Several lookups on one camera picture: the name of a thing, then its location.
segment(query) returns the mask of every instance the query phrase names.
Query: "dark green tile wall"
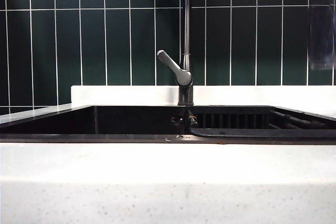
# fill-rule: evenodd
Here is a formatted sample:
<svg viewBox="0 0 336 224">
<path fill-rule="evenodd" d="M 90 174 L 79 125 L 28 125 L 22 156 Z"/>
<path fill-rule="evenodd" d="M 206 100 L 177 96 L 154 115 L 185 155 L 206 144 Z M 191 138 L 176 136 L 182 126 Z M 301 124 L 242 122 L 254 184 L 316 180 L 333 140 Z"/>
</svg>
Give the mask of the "dark green tile wall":
<svg viewBox="0 0 336 224">
<path fill-rule="evenodd" d="M 130 85 L 129 11 L 107 10 L 106 21 L 108 85 Z"/>
<path fill-rule="evenodd" d="M 333 1 L 192 0 L 194 84 L 332 85 L 307 67 L 307 8 Z M 69 103 L 72 85 L 176 85 L 155 52 L 179 61 L 183 6 L 0 0 L 0 113 Z"/>
<path fill-rule="evenodd" d="M 281 7 L 258 10 L 257 84 L 281 84 Z"/>
<path fill-rule="evenodd" d="M 54 11 L 32 14 L 34 105 L 57 103 Z"/>
</svg>

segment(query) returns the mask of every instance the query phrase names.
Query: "sink basin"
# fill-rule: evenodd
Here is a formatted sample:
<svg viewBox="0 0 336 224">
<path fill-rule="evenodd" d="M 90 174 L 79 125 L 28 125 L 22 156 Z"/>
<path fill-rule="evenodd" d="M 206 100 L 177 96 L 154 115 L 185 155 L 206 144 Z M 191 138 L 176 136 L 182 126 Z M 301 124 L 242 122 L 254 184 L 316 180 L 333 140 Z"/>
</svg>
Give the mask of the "sink basin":
<svg viewBox="0 0 336 224">
<path fill-rule="evenodd" d="M 87 106 L 4 123 L 0 133 L 336 140 L 336 119 L 273 106 Z"/>
</svg>

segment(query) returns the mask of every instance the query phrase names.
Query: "faucet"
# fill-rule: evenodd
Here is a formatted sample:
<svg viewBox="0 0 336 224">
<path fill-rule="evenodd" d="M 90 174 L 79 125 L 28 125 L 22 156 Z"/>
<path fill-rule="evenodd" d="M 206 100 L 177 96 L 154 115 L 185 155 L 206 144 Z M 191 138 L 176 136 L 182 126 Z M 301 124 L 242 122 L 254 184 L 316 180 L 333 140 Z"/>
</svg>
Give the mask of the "faucet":
<svg viewBox="0 0 336 224">
<path fill-rule="evenodd" d="M 181 55 L 181 62 L 178 65 L 164 50 L 157 52 L 157 58 L 160 59 L 176 76 L 176 82 L 179 86 L 178 105 L 193 106 L 193 68 L 190 54 L 190 15 L 191 1 L 184 1 L 184 53 Z"/>
</svg>

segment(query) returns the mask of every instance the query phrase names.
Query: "faucet handle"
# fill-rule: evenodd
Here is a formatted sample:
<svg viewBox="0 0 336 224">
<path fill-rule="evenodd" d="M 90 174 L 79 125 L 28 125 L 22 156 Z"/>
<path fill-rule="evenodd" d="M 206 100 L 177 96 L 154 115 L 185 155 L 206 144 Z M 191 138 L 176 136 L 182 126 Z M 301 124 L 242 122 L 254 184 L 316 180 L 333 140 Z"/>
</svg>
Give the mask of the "faucet handle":
<svg viewBox="0 0 336 224">
<path fill-rule="evenodd" d="M 158 59 L 162 61 L 175 74 L 178 85 L 187 87 L 193 82 L 192 74 L 182 69 L 170 56 L 164 51 L 159 50 L 156 54 Z"/>
</svg>

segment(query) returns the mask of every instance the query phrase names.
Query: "black dish rack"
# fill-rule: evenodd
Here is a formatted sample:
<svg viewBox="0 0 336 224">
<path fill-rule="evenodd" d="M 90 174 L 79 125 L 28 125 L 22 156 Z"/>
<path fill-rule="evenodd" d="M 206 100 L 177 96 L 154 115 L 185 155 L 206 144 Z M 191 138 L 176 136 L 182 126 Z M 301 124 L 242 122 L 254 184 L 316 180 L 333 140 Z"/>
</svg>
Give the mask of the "black dish rack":
<svg viewBox="0 0 336 224">
<path fill-rule="evenodd" d="M 186 116 L 202 137 L 336 138 L 336 119 L 273 106 L 189 107 Z"/>
</svg>

